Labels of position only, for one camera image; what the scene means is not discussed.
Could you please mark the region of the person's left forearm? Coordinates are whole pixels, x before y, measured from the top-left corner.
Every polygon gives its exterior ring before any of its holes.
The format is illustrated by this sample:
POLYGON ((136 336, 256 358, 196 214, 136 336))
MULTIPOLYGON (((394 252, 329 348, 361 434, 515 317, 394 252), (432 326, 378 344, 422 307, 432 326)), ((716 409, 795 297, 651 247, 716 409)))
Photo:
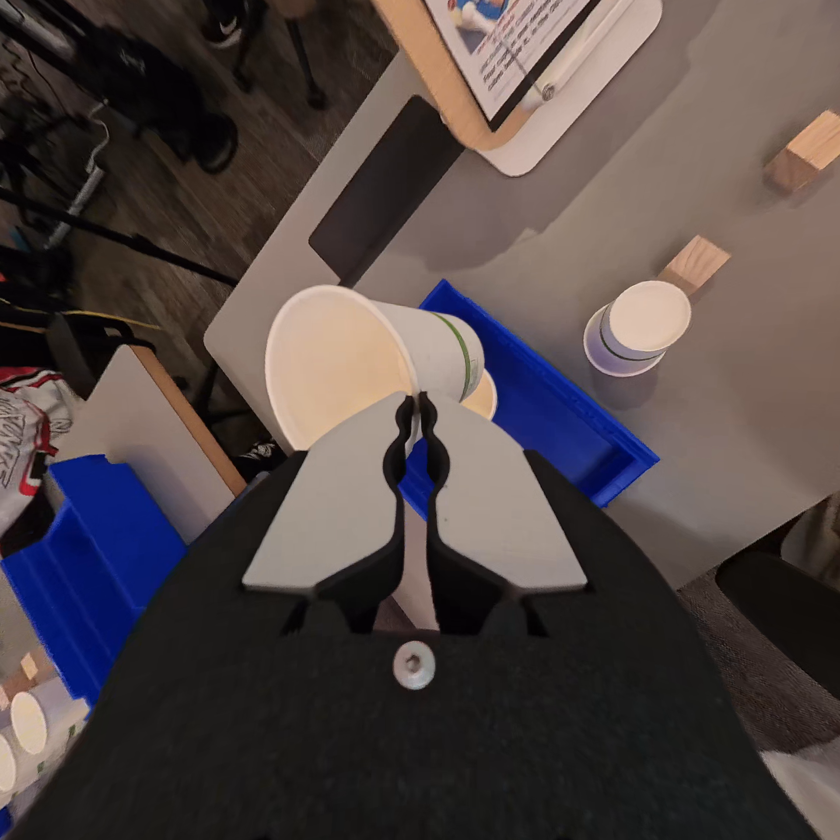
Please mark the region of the person's left forearm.
POLYGON ((822 839, 839 838, 839 738, 795 753, 762 751, 762 761, 822 839))

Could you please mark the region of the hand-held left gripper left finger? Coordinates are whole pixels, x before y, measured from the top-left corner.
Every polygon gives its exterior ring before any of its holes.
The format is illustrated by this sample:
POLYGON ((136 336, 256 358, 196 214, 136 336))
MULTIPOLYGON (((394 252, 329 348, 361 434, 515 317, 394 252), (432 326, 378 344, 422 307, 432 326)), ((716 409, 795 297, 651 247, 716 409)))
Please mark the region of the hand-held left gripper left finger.
POLYGON ((310 447, 243 576, 246 590, 332 602, 354 631, 372 629, 403 578, 400 483, 414 414, 414 398, 394 392, 310 447))

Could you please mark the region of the printed instruction sheet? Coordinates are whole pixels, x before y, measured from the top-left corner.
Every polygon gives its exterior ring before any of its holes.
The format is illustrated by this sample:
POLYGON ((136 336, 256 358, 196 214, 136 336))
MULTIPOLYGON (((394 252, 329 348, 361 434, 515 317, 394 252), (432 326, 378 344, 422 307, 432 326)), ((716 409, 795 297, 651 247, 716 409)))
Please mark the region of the printed instruction sheet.
POLYGON ((598 1, 424 1, 458 73, 492 131, 559 86, 562 54, 607 12, 598 1))

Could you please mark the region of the red white printed cloth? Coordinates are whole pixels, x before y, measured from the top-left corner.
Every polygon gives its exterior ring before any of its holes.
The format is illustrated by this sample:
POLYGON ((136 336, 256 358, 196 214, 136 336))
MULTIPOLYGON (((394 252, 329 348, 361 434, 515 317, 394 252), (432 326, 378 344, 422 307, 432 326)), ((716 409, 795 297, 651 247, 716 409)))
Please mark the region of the red white printed cloth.
POLYGON ((1 368, 1 534, 35 499, 80 399, 57 371, 1 368))

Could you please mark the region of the blue plastic bin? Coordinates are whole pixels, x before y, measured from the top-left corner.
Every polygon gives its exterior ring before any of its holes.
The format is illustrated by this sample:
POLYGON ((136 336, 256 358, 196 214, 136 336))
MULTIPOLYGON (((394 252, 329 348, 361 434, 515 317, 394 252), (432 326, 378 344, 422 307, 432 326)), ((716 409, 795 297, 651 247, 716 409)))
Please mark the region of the blue plastic bin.
POLYGON ((420 308, 456 316, 478 335, 497 388, 493 422, 606 508, 659 457, 519 336, 442 279, 420 308))
POLYGON ((63 501, 45 536, 2 561, 70 695, 94 707, 186 544, 132 468, 105 455, 52 465, 63 501))

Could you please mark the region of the wood-edged side table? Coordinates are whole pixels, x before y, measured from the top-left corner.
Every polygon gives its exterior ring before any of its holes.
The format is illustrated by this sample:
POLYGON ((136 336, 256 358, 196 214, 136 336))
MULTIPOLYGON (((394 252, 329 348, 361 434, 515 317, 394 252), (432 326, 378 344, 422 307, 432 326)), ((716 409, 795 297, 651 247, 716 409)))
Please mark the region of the wood-edged side table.
POLYGON ((128 464, 185 543, 246 487, 163 364, 142 347, 117 349, 57 460, 86 455, 128 464))

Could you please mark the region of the instruction sheet on stand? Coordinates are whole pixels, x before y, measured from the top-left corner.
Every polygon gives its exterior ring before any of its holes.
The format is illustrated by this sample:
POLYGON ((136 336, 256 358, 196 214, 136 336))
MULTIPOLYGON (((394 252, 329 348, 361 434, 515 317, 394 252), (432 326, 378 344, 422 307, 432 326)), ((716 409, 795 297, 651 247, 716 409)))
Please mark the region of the instruction sheet on stand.
POLYGON ((654 33, 661 2, 607 2, 603 21, 581 44, 562 54, 560 84, 537 108, 518 106, 492 131, 460 76, 423 2, 374 2, 413 65, 446 127, 467 149, 500 173, 529 173, 593 104, 654 33))

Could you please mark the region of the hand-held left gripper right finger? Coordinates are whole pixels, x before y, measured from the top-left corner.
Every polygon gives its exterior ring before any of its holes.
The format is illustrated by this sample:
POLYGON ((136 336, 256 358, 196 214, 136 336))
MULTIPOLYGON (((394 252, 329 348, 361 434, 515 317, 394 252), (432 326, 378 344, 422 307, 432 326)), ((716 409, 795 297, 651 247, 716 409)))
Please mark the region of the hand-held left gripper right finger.
POLYGON ((587 578, 526 450, 443 392, 419 397, 426 565, 442 634, 477 635, 503 602, 581 592, 587 578))

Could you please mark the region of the plain white paper cup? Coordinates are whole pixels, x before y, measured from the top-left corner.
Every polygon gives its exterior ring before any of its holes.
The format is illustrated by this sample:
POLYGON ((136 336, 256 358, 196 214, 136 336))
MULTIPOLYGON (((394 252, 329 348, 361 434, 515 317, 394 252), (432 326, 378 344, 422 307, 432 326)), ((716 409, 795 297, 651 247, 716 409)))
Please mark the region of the plain white paper cup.
POLYGON ((37 781, 39 757, 27 752, 10 726, 1 730, 1 794, 11 797, 37 781))
POLYGON ((39 758, 64 752, 90 712, 85 698, 71 696, 58 677, 16 694, 10 709, 20 747, 39 758))

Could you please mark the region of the wooden cube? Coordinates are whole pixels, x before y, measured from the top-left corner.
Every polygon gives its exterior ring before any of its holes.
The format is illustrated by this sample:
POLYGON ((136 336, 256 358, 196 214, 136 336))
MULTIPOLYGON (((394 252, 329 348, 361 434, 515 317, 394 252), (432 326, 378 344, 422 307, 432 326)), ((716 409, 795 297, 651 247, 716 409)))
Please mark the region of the wooden cube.
POLYGON ((792 194, 812 184, 838 156, 839 115, 825 110, 764 166, 764 179, 792 194))
POLYGON ((698 235, 668 262, 656 279, 677 287, 690 298, 708 283, 731 257, 725 249, 698 235))

